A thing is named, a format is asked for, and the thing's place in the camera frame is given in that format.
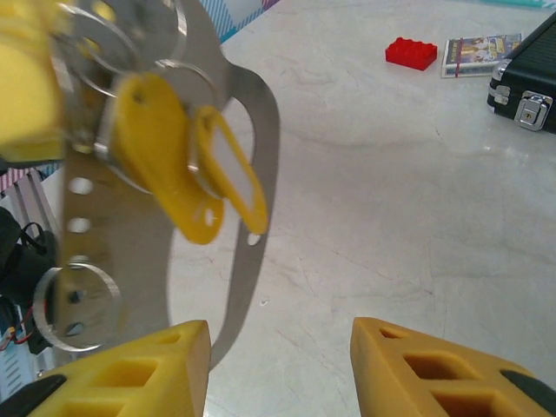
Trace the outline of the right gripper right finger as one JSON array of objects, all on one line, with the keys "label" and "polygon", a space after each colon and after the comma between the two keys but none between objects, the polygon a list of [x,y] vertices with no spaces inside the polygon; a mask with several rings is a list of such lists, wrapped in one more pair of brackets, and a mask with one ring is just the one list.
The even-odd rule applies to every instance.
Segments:
[{"label": "right gripper right finger", "polygon": [[361,417],[556,417],[556,390],[498,356],[370,317],[350,358]]}]

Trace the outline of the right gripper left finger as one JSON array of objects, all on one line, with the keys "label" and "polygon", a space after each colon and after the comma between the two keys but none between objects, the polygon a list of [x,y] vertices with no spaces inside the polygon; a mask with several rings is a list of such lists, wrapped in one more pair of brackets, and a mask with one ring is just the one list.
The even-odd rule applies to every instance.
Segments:
[{"label": "right gripper left finger", "polygon": [[44,374],[0,403],[0,417],[202,417],[211,344],[186,321]]}]

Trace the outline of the yellow teardrop fob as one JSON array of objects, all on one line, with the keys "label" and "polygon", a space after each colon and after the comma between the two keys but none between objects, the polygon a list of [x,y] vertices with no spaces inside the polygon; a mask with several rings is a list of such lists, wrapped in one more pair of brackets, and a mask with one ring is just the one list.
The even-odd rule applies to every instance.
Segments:
[{"label": "yellow teardrop fob", "polygon": [[189,117],[161,76],[131,74],[118,81],[111,145],[124,170],[187,240],[206,245],[216,238],[223,201],[206,193],[188,170]]}]

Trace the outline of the yellow tag with white label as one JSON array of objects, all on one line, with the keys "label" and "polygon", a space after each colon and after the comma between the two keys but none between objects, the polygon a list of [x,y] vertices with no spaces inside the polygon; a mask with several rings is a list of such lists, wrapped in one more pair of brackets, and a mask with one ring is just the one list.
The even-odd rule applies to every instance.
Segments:
[{"label": "yellow tag with white label", "polygon": [[190,112],[188,169],[201,187],[228,200],[248,231],[268,231],[268,206],[261,182],[220,110],[202,105]]}]

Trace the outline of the black carrying case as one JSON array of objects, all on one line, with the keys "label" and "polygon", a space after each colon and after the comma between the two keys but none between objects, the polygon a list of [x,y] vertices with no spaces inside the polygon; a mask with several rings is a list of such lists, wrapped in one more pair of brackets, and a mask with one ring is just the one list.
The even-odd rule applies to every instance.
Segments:
[{"label": "black carrying case", "polygon": [[556,135],[556,12],[494,67],[487,104],[523,129]]}]

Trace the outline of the red toy brick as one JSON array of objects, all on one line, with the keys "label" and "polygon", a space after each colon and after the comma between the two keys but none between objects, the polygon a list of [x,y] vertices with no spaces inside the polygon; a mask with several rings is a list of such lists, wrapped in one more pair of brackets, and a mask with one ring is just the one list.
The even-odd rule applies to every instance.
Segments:
[{"label": "red toy brick", "polygon": [[438,47],[410,38],[397,37],[385,49],[388,63],[397,64],[413,70],[426,70],[438,57]]}]

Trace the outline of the small card box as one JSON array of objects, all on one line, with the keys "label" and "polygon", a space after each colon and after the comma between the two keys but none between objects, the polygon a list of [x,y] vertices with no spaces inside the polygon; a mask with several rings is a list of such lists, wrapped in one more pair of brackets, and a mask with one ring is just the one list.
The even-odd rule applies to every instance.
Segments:
[{"label": "small card box", "polygon": [[442,59],[441,76],[488,76],[523,39],[522,33],[448,39]]}]

